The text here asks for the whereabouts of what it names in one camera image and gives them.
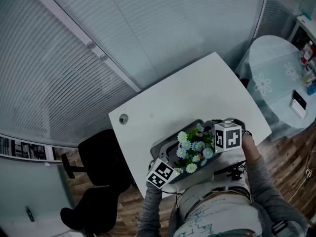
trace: wooden floor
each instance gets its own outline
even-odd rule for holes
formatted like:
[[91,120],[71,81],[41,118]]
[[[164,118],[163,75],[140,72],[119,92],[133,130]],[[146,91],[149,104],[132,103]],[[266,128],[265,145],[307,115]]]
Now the wooden floor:
[[[291,139],[282,138],[274,142],[266,139],[258,146],[276,188],[281,192],[286,201],[289,201],[305,179],[306,158],[314,140],[316,140],[316,123]],[[77,150],[56,149],[57,158],[62,153],[67,154],[71,165],[82,166]],[[316,153],[312,158],[312,166],[316,167]],[[316,172],[311,180],[304,183],[291,201],[291,204],[309,219],[316,213],[315,175]],[[75,179],[68,179],[68,183],[78,203],[83,193],[88,188],[93,187],[93,185],[87,174],[76,173],[75,176]],[[109,233],[99,236],[135,236],[142,202],[143,197],[137,188],[130,187],[125,193],[121,194],[118,198],[118,216],[115,227]],[[166,235],[168,220],[174,202],[175,196],[171,196],[163,199],[160,204],[162,236]]]

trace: person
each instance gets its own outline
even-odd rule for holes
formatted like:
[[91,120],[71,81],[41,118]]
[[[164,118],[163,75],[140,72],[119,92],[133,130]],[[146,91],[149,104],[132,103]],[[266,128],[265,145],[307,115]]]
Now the person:
[[[174,207],[169,237],[263,236],[303,237],[308,223],[273,187],[262,156],[250,133],[242,137],[249,186],[222,176],[185,190],[179,209]],[[147,182],[138,237],[158,237],[162,191]]]

